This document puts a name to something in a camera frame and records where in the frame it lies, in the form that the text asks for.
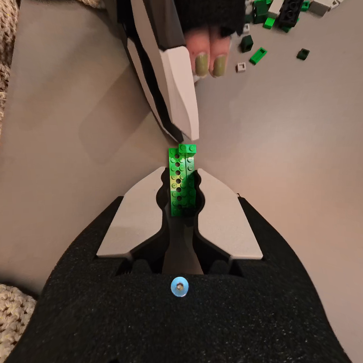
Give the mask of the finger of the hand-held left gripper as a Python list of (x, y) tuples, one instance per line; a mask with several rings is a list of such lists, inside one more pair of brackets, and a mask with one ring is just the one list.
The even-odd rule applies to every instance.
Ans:
[(159, 127), (176, 142), (181, 143), (184, 136), (171, 121), (155, 70), (137, 32), (131, 1), (124, 1), (124, 30), (127, 38), (127, 53)]
[(199, 139), (199, 115), (186, 47), (159, 51), (167, 85), (171, 122), (191, 141)]

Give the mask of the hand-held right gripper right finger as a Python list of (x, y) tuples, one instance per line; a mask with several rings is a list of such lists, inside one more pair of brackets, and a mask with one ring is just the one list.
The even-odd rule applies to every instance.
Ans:
[(238, 195), (203, 169), (197, 170), (200, 207), (195, 216), (193, 248), (200, 264), (222, 260), (261, 260), (263, 253)]

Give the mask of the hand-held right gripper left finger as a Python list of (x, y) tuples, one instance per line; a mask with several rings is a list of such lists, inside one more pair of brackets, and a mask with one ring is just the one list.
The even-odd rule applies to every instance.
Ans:
[(161, 264), (169, 247), (165, 207), (168, 172), (159, 167), (124, 195), (97, 251), (97, 257), (125, 257)]

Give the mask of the green holed lego plate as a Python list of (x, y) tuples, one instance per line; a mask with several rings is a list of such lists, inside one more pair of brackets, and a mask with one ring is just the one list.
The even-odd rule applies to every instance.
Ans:
[(185, 157), (177, 148), (169, 148), (171, 216), (181, 217), (188, 205)]

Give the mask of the narrow green lego plate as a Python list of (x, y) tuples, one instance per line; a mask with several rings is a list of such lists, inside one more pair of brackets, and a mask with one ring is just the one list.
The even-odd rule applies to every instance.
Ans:
[(194, 178), (195, 176), (194, 154), (185, 155), (185, 172), (186, 172), (188, 207), (192, 210), (195, 210), (196, 190), (195, 190), (195, 178)]

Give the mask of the pile of loose lego pieces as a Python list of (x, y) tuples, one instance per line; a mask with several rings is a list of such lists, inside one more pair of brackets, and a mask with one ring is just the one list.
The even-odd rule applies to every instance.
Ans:
[(322, 17), (338, 7), (342, 0), (256, 0), (245, 1), (245, 24), (238, 50), (248, 53), (252, 50), (251, 25), (261, 24), (264, 29), (289, 33), (299, 21), (301, 12), (310, 11)]

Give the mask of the person in cream knit sweater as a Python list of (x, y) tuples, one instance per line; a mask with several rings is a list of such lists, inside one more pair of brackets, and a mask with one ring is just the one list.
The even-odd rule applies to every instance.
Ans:
[[(0, 1), (0, 130), (5, 113), (19, 14), (18, 1)], [(0, 362), (5, 362), (23, 335), (36, 300), (16, 287), (0, 285)]]

